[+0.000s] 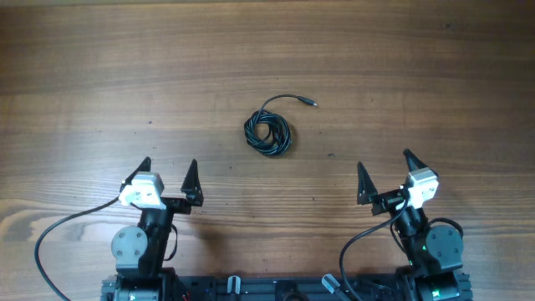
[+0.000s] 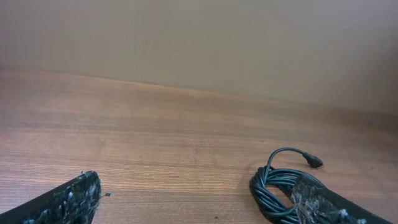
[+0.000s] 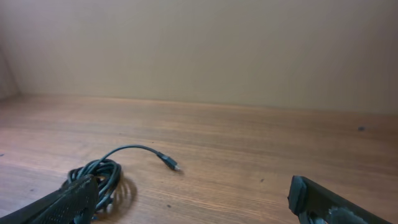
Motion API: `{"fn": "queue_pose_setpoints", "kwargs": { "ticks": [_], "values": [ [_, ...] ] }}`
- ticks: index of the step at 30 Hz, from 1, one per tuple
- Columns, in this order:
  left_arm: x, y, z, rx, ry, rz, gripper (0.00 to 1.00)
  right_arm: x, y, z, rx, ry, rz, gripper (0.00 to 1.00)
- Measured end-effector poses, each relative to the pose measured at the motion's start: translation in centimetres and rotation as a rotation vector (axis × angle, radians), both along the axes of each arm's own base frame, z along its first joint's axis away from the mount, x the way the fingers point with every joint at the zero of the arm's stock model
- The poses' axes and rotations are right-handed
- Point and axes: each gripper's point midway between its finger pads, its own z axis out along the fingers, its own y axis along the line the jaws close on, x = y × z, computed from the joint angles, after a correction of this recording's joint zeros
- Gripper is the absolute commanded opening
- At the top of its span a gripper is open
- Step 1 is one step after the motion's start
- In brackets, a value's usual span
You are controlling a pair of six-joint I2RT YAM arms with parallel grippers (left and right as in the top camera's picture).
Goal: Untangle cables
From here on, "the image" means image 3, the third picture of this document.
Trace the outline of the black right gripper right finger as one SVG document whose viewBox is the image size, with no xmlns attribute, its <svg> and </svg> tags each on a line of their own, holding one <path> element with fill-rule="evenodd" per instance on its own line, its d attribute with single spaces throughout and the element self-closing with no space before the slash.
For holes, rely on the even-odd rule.
<svg viewBox="0 0 398 224">
<path fill-rule="evenodd" d="M 357 206 L 316 182 L 292 177 L 289 209 L 301 224 L 382 224 L 388 221 Z"/>
</svg>

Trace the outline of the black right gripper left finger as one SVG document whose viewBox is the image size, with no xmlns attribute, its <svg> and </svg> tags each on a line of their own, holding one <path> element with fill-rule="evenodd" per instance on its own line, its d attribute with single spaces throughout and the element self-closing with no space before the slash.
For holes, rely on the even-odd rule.
<svg viewBox="0 0 398 224">
<path fill-rule="evenodd" d="M 99 188 L 93 175 L 66 184 L 45 197 L 1 218 L 10 224 L 90 224 Z"/>
</svg>

